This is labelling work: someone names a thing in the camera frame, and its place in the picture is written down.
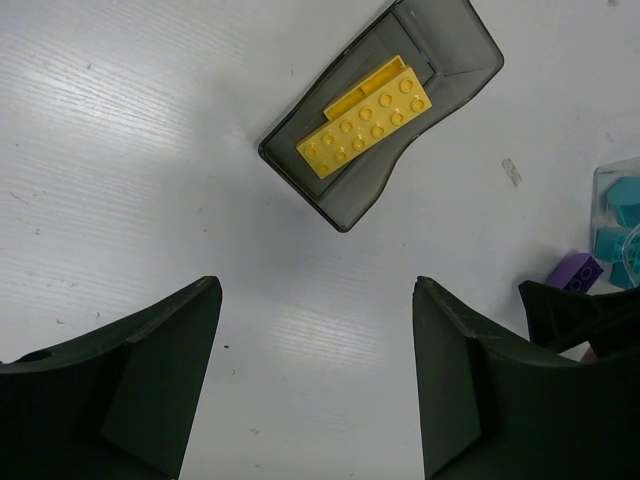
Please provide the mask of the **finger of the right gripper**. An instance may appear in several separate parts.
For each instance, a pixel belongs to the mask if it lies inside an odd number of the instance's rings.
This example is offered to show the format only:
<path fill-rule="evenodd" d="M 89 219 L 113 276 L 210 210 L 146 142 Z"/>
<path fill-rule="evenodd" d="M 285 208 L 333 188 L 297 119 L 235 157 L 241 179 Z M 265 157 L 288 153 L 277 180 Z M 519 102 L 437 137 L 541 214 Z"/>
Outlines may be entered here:
<path fill-rule="evenodd" d="M 639 289 L 572 293 L 525 281 L 518 286 L 532 343 L 562 353 L 587 342 L 598 358 L 639 347 Z"/>

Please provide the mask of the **clear plastic container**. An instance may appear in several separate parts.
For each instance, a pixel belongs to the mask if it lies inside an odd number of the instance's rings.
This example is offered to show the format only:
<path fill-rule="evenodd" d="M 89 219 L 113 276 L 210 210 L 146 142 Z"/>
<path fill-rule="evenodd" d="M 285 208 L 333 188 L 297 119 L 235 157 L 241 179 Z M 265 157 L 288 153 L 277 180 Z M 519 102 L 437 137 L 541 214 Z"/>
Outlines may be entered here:
<path fill-rule="evenodd" d="M 639 158 L 598 167 L 593 175 L 590 247 L 611 285 L 639 286 Z"/>

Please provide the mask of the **yellow small lego brick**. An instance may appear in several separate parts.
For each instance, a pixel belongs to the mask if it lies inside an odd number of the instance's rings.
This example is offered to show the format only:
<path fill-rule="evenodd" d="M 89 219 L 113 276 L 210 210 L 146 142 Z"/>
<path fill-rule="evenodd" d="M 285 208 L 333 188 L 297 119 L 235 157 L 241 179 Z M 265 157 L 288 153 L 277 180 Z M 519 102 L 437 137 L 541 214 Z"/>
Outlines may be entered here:
<path fill-rule="evenodd" d="M 407 68 L 408 65 L 401 56 L 396 55 L 360 79 L 340 98 L 328 105 L 323 111 L 325 118 L 328 121 L 336 120 L 372 93 L 387 85 L 393 78 L 403 73 Z"/>

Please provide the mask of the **purple curved lego brick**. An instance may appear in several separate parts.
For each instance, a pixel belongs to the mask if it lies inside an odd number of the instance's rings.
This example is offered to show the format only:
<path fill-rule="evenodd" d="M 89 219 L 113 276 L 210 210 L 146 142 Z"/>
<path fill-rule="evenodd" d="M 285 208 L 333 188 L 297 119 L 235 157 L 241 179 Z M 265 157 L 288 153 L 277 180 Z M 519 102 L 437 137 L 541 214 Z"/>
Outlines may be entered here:
<path fill-rule="evenodd" d="M 572 253 L 558 263 L 545 284 L 572 293 L 586 294 L 602 273 L 603 268 L 591 254 Z"/>

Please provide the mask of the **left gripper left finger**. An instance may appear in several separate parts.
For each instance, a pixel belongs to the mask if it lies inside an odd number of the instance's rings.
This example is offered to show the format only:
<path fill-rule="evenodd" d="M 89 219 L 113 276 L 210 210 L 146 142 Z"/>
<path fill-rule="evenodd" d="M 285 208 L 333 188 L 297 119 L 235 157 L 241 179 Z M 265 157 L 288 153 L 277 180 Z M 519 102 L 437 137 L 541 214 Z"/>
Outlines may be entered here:
<path fill-rule="evenodd" d="M 221 310 L 203 277 L 1 367 L 5 479 L 179 477 Z"/>

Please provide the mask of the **yellow long lego plate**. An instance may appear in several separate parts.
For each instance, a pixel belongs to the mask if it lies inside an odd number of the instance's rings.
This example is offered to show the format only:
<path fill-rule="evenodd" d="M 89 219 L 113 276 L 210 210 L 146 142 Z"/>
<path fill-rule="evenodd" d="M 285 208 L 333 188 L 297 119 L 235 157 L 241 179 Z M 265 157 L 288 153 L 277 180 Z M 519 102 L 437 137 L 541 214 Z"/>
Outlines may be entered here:
<path fill-rule="evenodd" d="M 296 145 L 313 172 L 327 178 L 432 107 L 413 68 L 372 93 Z"/>

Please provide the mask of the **small teal lego brick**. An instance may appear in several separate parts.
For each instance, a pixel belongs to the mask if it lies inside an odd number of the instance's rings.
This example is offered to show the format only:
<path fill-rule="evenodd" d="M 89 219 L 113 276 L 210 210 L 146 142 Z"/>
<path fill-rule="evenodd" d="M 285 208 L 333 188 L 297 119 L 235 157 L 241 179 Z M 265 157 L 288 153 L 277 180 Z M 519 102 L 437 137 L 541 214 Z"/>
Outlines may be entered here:
<path fill-rule="evenodd" d="M 593 256 L 606 263 L 620 263 L 623 260 L 622 247 L 630 233 L 630 228 L 600 228 L 596 234 Z"/>

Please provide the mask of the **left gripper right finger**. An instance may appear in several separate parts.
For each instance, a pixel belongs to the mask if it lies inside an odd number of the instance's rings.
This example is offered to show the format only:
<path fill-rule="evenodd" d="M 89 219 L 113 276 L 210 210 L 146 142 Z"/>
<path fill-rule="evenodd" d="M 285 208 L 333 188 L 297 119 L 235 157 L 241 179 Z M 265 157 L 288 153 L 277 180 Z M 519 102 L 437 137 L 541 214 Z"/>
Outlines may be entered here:
<path fill-rule="evenodd" d="M 427 478 L 638 477 L 639 347 L 555 353 L 428 277 L 413 337 Z"/>

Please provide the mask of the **teal curved lego brick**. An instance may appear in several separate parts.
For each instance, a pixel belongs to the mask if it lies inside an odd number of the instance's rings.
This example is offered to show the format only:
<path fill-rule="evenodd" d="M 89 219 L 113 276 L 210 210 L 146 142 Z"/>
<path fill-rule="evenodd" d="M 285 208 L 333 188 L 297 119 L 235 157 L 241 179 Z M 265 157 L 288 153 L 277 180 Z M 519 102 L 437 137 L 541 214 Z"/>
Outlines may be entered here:
<path fill-rule="evenodd" d="M 619 225 L 634 228 L 639 224 L 640 177 L 623 177 L 607 192 L 607 204 Z"/>

